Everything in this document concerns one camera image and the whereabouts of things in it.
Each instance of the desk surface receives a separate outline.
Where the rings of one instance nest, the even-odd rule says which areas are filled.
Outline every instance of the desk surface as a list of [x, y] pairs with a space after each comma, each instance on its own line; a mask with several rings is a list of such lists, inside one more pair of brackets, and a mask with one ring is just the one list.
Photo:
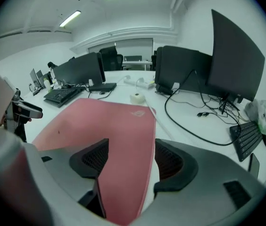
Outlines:
[[[155, 72], [152, 71], [114, 71], [114, 72], [105, 72], [106, 82], [118, 82], [117, 87], [111, 93], [111, 95], [105, 98], [105, 101], [109, 102], [118, 102], [124, 104], [130, 104], [130, 94], [134, 94], [136, 89], [134, 86], [124, 84], [122, 78], [126, 75], [130, 75], [133, 80], [137, 80], [140, 77], [143, 77], [145, 81], [152, 81], [155, 75]], [[183, 129], [179, 128], [175, 125], [166, 115], [164, 110], [164, 104], [166, 98], [162, 95], [158, 95], [155, 93], [156, 89], [152, 88], [149, 90], [139, 88], [139, 91], [142, 92], [147, 101], [156, 110], [157, 117], [164, 123], [164, 126], [168, 128], [171, 132], [174, 141], [186, 143], [192, 146], [196, 146], [199, 148], [207, 149], [210, 151], [214, 151], [217, 153], [221, 153], [233, 161], [235, 161], [238, 165], [243, 167], [245, 170], [248, 169], [250, 157], [245, 159], [243, 162], [239, 162], [238, 156], [235, 152], [233, 145], [228, 146], [217, 146], [213, 144], [206, 143], [190, 134], [185, 132]], [[25, 125], [27, 142], [31, 143], [35, 137], [42, 131], [42, 129], [54, 118], [56, 117], [62, 110], [64, 110], [69, 104], [74, 102], [74, 100], [68, 102], [66, 105], [61, 108], [57, 108], [53, 105], [44, 101], [43, 96], [47, 94], [46, 90], [42, 90], [36, 96], [32, 96], [32, 94], [25, 96], [24, 100], [29, 103], [32, 103], [36, 106], [39, 106], [43, 109], [43, 118], [35, 119], [30, 123]], [[79, 94], [76, 98], [87, 98], [88, 92], [84, 91]], [[103, 95], [92, 93], [90, 98], [100, 98]], [[203, 106], [202, 100], [200, 98], [200, 94], [198, 93], [190, 93], [181, 91], [178, 95], [174, 95], [172, 97], [177, 101], [187, 101], [196, 106]], [[209, 105], [214, 106], [217, 105], [217, 102], [210, 102]], [[243, 105], [238, 105], [241, 110], [241, 115], [246, 119], [247, 116], [243, 111]], [[173, 117], [176, 118], [176, 121], [179, 122], [182, 126], [188, 128], [189, 130], [197, 133], [201, 137], [204, 137], [208, 140], [212, 140], [219, 143], [228, 143], [231, 141], [229, 135], [229, 127], [231, 125], [224, 124], [219, 118], [216, 116], [208, 116], [208, 117], [197, 117], [199, 112], [209, 112], [210, 110], [202, 108], [194, 108], [188, 104], [180, 104], [175, 103], [173, 101], [169, 101], [167, 104], [168, 112]], [[232, 122], [231, 118], [226, 118], [227, 122]], [[156, 123], [156, 138], [167, 139], [170, 138], [163, 131], [158, 123]], [[266, 181], [266, 147], [262, 142], [256, 147], [253, 152], [260, 162], [260, 169], [258, 179], [264, 184]]]

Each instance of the plastic bag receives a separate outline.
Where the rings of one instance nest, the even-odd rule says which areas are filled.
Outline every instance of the plastic bag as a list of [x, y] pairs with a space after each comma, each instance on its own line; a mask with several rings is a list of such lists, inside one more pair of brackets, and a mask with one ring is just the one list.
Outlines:
[[251, 121], [258, 123], [262, 134], [266, 135], [266, 100], [254, 100], [248, 103], [244, 109]]

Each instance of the monitor stand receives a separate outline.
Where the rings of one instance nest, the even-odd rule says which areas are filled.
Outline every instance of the monitor stand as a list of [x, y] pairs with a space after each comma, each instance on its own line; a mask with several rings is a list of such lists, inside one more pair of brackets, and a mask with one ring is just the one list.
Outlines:
[[156, 85], [156, 91], [158, 93], [163, 93], [163, 94], [167, 94], [169, 96], [171, 96], [173, 94], [173, 91], [169, 88], [166, 88], [164, 86], [161, 86], [161, 85]]
[[230, 101], [230, 96], [231, 94], [230, 93], [227, 93], [223, 98], [222, 100], [224, 101], [223, 104], [220, 106], [220, 108], [222, 107], [222, 114], [224, 113], [225, 111], [225, 108], [226, 108], [226, 104], [229, 103], [232, 107], [234, 107], [237, 111], [239, 111], [239, 109], [233, 104], [233, 102]]
[[103, 92], [110, 92], [114, 90], [116, 87], [116, 83], [102, 83], [90, 86], [88, 89], [90, 92], [92, 91], [103, 91]]

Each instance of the logo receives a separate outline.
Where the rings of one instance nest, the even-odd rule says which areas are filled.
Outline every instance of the logo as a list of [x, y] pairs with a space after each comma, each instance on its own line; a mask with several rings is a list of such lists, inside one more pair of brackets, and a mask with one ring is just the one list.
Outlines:
[[132, 115], [138, 116], [138, 117], [142, 117], [145, 112], [144, 111], [136, 111], [136, 112], [131, 112]]

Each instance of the person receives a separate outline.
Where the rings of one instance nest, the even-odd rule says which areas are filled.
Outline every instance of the person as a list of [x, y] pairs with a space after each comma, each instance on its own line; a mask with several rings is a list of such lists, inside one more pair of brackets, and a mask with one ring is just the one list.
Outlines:
[[54, 80], [55, 79], [55, 75], [54, 75], [53, 69], [56, 68], [57, 65], [55, 65], [52, 62], [49, 62], [47, 65], [48, 65], [48, 68], [49, 68], [49, 72], [50, 72], [51, 78], [52, 78], [52, 80]]

